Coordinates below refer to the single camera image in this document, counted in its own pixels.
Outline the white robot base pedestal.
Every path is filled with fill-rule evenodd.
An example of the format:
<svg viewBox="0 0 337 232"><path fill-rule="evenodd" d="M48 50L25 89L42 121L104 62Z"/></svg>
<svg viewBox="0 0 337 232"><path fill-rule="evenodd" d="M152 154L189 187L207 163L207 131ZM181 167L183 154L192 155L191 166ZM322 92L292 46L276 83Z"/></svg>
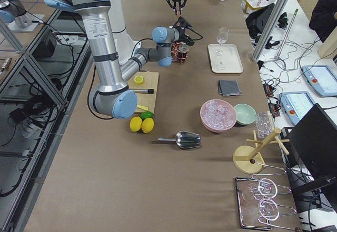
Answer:
<svg viewBox="0 0 337 232"><path fill-rule="evenodd" d="M136 49L141 47L141 42L134 41L127 32L121 0L110 0L111 8L108 11L111 29L118 52L120 65L124 65L133 56Z"/></svg>

